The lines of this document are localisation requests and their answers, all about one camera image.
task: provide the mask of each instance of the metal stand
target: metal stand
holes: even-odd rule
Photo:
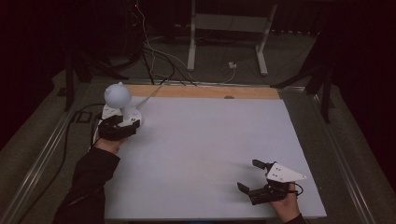
[[[227,30],[262,33],[262,42],[256,46],[257,60],[260,67],[260,74],[268,75],[262,51],[264,49],[267,37],[271,31],[272,21],[276,12],[277,5],[273,5],[267,18],[261,17],[243,17],[200,14],[195,12],[195,0],[191,0],[191,40],[187,70],[192,72],[195,64],[195,29],[208,30]]]

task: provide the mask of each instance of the human hand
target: human hand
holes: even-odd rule
[[[109,141],[104,138],[99,138],[94,144],[95,147],[102,149],[104,151],[111,152],[113,154],[117,154],[120,151],[120,146],[126,142],[128,138],[122,138],[117,141]]]
[[[295,184],[289,183],[289,191],[295,191]],[[276,211],[277,216],[282,222],[288,222],[300,215],[300,209],[297,204],[297,194],[288,193],[286,198],[277,202],[270,202]]]

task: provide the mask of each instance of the black wall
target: black wall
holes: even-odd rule
[[[304,67],[334,65],[333,83],[396,189],[396,5],[356,1],[337,5]]]

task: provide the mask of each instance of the floor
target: floor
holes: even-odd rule
[[[254,45],[260,40],[254,35],[227,34],[231,40],[221,41],[207,34],[198,41],[196,66],[188,73],[183,63],[187,61],[189,38],[180,36],[173,40],[161,36],[148,36],[146,57],[149,70],[157,80],[173,74],[172,64],[153,49],[164,52],[177,67],[172,75],[172,84],[190,85],[248,85],[268,87],[296,75],[304,58],[315,43],[309,35],[270,34],[264,49],[269,74],[261,76],[254,53]],[[112,58],[114,65],[122,58]],[[229,68],[228,63],[236,63]],[[76,83],[76,101],[71,111],[85,105],[102,103],[104,89],[116,80],[99,71],[91,83]],[[128,77],[126,83],[149,84],[149,73],[143,60],[120,72]],[[327,217],[309,219],[309,223],[394,223],[396,198],[386,178],[380,171],[370,148],[348,112],[337,89],[332,86],[330,120],[327,124],[321,118],[318,107],[320,93],[307,95],[304,86],[309,78],[279,90],[291,121],[304,150],[305,157],[316,180]],[[72,113],[64,112],[65,99],[57,96],[64,87],[64,72],[54,78],[55,90],[45,99],[37,111],[0,152],[0,214],[6,213],[13,199],[21,200],[15,205],[14,220],[19,219],[35,198],[43,191],[62,162],[65,143],[65,125]],[[92,113],[100,107],[89,109]],[[70,184],[75,162],[86,152],[91,127],[85,123],[70,126],[67,135],[67,155],[61,173],[35,206],[26,213],[22,223],[50,223],[54,211]],[[35,188],[21,195],[18,189],[29,175],[42,151],[48,152],[45,169],[30,176]],[[267,223],[280,223],[277,219]]]

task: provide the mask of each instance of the white table surface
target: white table surface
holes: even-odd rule
[[[266,184],[254,159],[306,175],[297,181],[300,210],[326,216],[282,100],[151,97],[140,111],[143,125],[120,149],[106,184],[106,219],[275,217],[269,204],[251,205],[237,188]]]

